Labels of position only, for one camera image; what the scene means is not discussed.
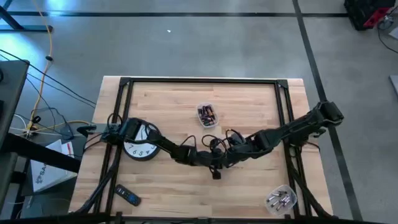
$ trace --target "gray floor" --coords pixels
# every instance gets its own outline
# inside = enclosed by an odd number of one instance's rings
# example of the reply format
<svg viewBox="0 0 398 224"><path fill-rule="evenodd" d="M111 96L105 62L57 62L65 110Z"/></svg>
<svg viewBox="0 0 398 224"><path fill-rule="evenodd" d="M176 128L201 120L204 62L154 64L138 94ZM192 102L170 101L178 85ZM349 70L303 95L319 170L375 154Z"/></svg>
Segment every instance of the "gray floor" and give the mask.
<svg viewBox="0 0 398 224"><path fill-rule="evenodd" d="M46 11L294 12L290 0L37 1ZM345 12L342 2L299 0L306 13ZM35 8L30 1L14 0L9 10ZM21 24L42 24L40 17L15 18ZM47 17L47 21L55 29L55 61L49 75L92 100L104 75L303 78L310 106L319 100L294 17ZM338 134L363 218L394 223L398 218L398 195L392 190L398 185L398 152L394 150L398 98L388 77L397 75L398 55L380 43L377 30L357 32L347 18L305 18L305 25L326 95L346 117ZM382 38L398 49L398 41L385 34ZM44 33L0 33L0 49L44 68L49 39ZM33 70L31 74L40 77ZM17 112L28 116L36 97L26 84ZM44 98L69 120L92 118L90 107L47 86ZM50 125L49 114L46 118L44 124ZM13 127L22 125L15 120ZM351 218L328 135L320 139L320 146L335 215ZM59 192L35 196L23 217L39 216L41 209L44 215L66 213L67 202L51 198L69 199L72 191L73 182ZM9 208L1 218L7 215Z"/></svg>

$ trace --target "remote control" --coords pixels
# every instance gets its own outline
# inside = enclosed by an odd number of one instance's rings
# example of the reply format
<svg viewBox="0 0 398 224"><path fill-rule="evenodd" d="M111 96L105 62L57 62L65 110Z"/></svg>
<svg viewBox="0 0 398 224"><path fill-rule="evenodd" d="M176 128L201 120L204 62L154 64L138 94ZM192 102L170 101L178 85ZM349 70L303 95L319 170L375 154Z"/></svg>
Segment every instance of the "remote control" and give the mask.
<svg viewBox="0 0 398 224"><path fill-rule="evenodd" d="M120 197L124 198L133 206L138 206L141 203L141 198L138 197L136 194L132 193L129 189L125 188L124 186L118 184L114 190L116 194Z"/></svg>

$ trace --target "clock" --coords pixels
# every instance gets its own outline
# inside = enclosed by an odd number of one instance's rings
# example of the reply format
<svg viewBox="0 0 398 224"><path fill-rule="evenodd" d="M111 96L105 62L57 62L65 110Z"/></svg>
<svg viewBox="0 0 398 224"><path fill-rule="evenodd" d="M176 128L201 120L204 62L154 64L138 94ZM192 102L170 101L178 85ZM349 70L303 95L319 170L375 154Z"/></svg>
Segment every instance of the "clock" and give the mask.
<svg viewBox="0 0 398 224"><path fill-rule="evenodd" d="M141 125L135 138L136 141L147 139L146 128L147 126ZM150 143L134 144L124 142L124 152L136 161L148 161L155 157L159 151L159 147Z"/></svg>

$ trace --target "plastic container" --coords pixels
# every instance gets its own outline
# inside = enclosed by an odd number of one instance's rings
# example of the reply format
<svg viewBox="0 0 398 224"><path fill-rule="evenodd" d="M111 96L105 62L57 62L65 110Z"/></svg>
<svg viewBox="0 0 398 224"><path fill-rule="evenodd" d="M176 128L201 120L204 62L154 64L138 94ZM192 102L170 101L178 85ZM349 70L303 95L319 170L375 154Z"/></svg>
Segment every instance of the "plastic container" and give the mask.
<svg viewBox="0 0 398 224"><path fill-rule="evenodd" d="M275 196L275 195L279 194L280 192L283 192L283 194L280 197ZM278 201L282 200L286 195L290 198L290 201L287 202L283 206ZM277 216L290 212L290 209L296 203L297 203L297 196L288 185L279 186L278 188L273 190L269 195L267 195L266 199L264 199L264 204L265 204L267 210L271 214L277 215Z"/></svg>
<svg viewBox="0 0 398 224"><path fill-rule="evenodd" d="M214 120L213 120L212 122L214 122L214 124L211 124L211 125L206 126L206 125L203 123L203 121L201 120L201 115L199 114L199 111L198 111L198 110L199 110L199 109L203 110L203 107L204 107L204 106L210 106L210 107L211 107L211 112L213 113L213 116L214 116ZM216 112L216 110L214 109L214 106L213 106L211 103L200 103L200 104L197 106L197 116L198 116L198 119L199 119L200 124L201 124L204 128L214 128L215 126L218 125L217 112Z"/></svg>

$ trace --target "wooden table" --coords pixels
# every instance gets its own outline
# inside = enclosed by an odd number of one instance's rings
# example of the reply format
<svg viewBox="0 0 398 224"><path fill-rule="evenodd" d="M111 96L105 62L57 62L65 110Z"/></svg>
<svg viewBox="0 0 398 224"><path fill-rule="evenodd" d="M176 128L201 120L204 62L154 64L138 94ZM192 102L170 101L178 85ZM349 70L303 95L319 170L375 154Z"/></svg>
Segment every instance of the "wooden table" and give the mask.
<svg viewBox="0 0 398 224"><path fill-rule="evenodd" d="M103 78L94 123L106 123L113 112L119 81L120 77ZM309 110L303 80L288 79L288 83L294 116L298 118ZM195 114L201 102L214 104L220 118L217 127L201 127ZM200 143L205 134L223 138L226 129L233 128L247 136L279 126L274 87L263 84L134 83L129 117L156 124L177 144L194 134L199 151L207 150ZM85 152L70 211L80 208L97 186L104 152L105 143ZM304 146L302 159L308 188L332 213L318 149ZM274 188L288 185L282 144L266 156L221 170L221 175L221 180L213 180L208 168L178 164L164 151L147 162L134 161L122 153L117 183L142 197L142 203L133 207L116 195L112 214L122 211L124 216L137 217L276 218L265 209L264 198ZM107 194L108 188L104 190L101 211ZM300 198L299 205L303 212Z"/></svg>

